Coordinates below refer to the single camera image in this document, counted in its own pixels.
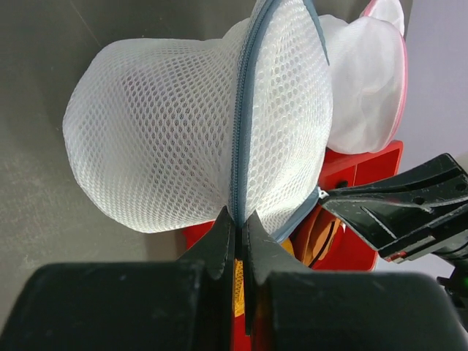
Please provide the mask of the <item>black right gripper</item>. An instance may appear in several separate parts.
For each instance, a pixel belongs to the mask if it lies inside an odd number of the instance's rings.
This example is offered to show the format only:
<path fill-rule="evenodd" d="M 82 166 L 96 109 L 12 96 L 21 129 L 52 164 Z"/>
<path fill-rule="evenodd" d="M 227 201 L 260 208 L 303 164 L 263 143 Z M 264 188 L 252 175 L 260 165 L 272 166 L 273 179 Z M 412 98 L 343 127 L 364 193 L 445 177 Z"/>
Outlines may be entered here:
<path fill-rule="evenodd" d="M 323 191 L 321 206 L 384 260 L 435 254 L 467 262 L 467 172 L 450 154 L 371 184 Z"/>

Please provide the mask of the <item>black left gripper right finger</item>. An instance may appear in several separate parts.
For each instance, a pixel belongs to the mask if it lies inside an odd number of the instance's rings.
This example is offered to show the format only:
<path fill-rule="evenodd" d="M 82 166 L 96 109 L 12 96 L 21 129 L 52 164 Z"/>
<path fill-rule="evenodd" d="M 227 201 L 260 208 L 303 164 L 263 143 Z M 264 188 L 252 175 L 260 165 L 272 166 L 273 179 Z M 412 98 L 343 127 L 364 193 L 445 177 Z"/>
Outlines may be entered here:
<path fill-rule="evenodd" d="M 257 214 L 242 228 L 246 333 L 253 350 L 465 350 L 442 288 L 419 273 L 313 271 Z"/>

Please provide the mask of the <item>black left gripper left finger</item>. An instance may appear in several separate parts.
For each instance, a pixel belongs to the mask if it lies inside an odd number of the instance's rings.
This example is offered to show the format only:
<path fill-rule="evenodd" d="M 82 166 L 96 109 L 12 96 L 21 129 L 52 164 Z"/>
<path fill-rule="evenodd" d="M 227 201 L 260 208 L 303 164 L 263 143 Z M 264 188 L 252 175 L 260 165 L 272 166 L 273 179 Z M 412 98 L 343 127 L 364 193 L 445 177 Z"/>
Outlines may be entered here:
<path fill-rule="evenodd" d="M 235 226 L 222 210 L 173 262 L 56 263 L 34 272 L 3 350 L 230 350 Z"/>

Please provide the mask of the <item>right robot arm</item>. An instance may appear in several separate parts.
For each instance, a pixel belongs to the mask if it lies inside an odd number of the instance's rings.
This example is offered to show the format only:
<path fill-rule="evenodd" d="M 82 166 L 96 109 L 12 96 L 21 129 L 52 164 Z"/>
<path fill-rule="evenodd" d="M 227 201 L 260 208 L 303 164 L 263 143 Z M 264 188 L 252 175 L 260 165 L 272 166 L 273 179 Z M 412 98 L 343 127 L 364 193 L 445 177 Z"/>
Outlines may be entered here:
<path fill-rule="evenodd" d="M 433 254 L 450 263 L 451 276 L 438 282 L 467 315 L 467 172 L 450 154 L 371 184 L 321 190 L 319 204 L 384 260 Z"/>

